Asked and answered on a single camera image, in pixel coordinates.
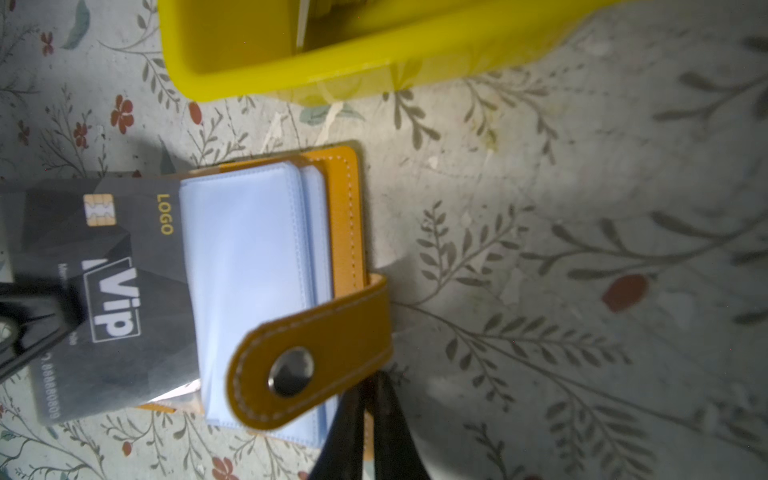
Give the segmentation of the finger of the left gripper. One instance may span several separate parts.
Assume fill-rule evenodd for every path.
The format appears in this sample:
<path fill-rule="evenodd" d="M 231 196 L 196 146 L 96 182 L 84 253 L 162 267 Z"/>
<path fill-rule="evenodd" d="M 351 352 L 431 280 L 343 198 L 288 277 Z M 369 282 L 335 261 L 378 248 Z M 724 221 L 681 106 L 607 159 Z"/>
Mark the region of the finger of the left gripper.
<path fill-rule="evenodd" d="M 1 380 L 63 341 L 81 324 L 74 290 L 35 280 L 1 285 Z"/>

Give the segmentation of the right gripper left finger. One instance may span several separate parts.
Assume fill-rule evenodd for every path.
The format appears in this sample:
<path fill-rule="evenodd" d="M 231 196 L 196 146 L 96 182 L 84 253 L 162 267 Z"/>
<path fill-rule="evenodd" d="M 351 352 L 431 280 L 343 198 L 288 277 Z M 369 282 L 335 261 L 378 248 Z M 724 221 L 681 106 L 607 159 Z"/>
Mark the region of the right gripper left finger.
<path fill-rule="evenodd" d="M 309 473 L 309 480 L 363 478 L 364 415 L 371 393 L 372 377 L 369 377 L 341 396 L 330 432 Z"/>

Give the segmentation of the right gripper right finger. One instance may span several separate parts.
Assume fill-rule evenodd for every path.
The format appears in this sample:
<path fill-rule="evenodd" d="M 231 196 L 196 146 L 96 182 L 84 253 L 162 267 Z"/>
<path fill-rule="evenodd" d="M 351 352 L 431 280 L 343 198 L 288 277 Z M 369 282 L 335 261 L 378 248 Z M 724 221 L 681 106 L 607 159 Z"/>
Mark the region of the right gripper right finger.
<path fill-rule="evenodd" d="M 373 416 L 374 472 L 376 479 L 430 478 L 418 453 L 390 377 L 370 377 L 370 413 Z"/>

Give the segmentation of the yellow plastic card tray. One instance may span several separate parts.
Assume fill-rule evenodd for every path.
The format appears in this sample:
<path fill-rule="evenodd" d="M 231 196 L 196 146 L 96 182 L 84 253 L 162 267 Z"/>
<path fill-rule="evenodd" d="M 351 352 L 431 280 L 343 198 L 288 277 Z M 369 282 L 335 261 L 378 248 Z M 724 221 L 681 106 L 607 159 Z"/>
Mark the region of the yellow plastic card tray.
<path fill-rule="evenodd" d="M 187 98 L 303 106 L 406 90 L 546 55 L 599 1 L 162 1 L 165 65 Z"/>

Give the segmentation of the yellow leather card holder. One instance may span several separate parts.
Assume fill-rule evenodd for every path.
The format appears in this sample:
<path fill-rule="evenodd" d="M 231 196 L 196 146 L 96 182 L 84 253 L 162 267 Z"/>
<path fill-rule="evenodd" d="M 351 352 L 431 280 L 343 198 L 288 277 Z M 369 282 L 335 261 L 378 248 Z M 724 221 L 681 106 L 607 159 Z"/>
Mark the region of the yellow leather card holder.
<path fill-rule="evenodd" d="M 347 146 L 141 181 L 127 302 L 156 372 L 202 384 L 209 423 L 322 447 L 343 391 L 391 355 L 386 281 L 366 270 Z"/>

